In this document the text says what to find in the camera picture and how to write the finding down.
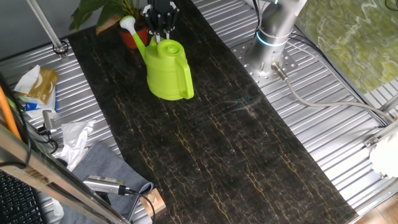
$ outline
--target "green rug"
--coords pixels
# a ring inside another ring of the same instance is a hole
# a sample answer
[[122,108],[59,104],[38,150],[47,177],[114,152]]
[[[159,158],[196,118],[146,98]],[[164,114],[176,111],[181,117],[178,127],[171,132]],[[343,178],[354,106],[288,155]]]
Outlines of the green rug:
[[398,12],[384,0],[308,0],[297,24],[362,93],[398,78]]

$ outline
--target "gray hose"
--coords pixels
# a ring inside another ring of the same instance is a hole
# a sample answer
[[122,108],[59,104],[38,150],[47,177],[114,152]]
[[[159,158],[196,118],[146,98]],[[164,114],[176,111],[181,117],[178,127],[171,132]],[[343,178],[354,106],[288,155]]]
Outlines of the gray hose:
[[393,123],[394,120],[386,113],[384,113],[383,111],[376,109],[372,106],[363,104],[363,103],[357,103],[357,102],[336,102],[336,103],[310,103],[308,101],[305,101],[303,98],[301,98],[296,91],[293,89],[292,84],[290,84],[289,79],[285,80],[286,85],[288,86],[288,88],[291,90],[291,92],[293,93],[293,95],[303,104],[308,105],[308,106],[316,106],[316,107],[328,107],[328,106],[343,106],[343,105],[350,105],[350,106],[358,106],[358,107],[362,107],[368,110],[371,110],[375,113],[378,113],[379,115],[385,117],[390,123]]

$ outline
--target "mounting plate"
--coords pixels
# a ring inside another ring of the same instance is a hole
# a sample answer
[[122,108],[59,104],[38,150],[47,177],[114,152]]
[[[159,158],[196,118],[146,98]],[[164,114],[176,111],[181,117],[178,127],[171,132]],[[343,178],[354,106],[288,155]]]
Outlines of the mounting plate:
[[[265,85],[266,83],[273,81],[279,76],[276,72],[266,72],[253,69],[248,66],[248,62],[245,60],[246,51],[250,48],[253,44],[254,39],[251,39],[243,44],[239,44],[232,48],[232,53],[238,58],[241,64],[245,67],[245,69],[249,72],[250,76],[252,76],[253,80],[259,85],[259,87]],[[282,69],[289,74],[297,69],[298,65],[296,61],[290,56],[290,54],[284,50],[283,53],[283,63],[280,65]]]

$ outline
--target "potted plant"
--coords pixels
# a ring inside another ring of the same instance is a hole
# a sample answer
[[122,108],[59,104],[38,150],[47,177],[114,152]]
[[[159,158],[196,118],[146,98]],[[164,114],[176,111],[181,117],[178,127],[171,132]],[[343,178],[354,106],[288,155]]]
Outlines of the potted plant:
[[[138,5],[139,0],[136,0],[135,5],[133,0],[81,0],[79,7],[71,16],[73,22],[70,24],[69,30],[78,30],[79,27],[86,22],[88,18],[90,18],[94,11],[97,11],[102,7],[102,12],[99,15],[96,26],[97,35],[109,27],[119,24],[119,21],[124,16],[133,16],[136,19],[134,28],[142,42],[147,45],[147,27],[145,26],[144,18],[139,14]],[[119,33],[128,48],[137,48],[134,39],[127,30],[119,27]]]

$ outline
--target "green watering can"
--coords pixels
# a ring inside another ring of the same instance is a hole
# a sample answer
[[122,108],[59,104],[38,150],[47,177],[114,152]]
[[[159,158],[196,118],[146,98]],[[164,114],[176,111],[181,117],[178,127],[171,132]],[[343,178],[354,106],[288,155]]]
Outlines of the green watering can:
[[139,38],[132,16],[120,20],[120,26],[127,29],[147,65],[147,82],[150,91],[165,100],[190,99],[193,97],[191,71],[184,48],[174,40],[162,39],[158,44],[154,38],[145,47]]

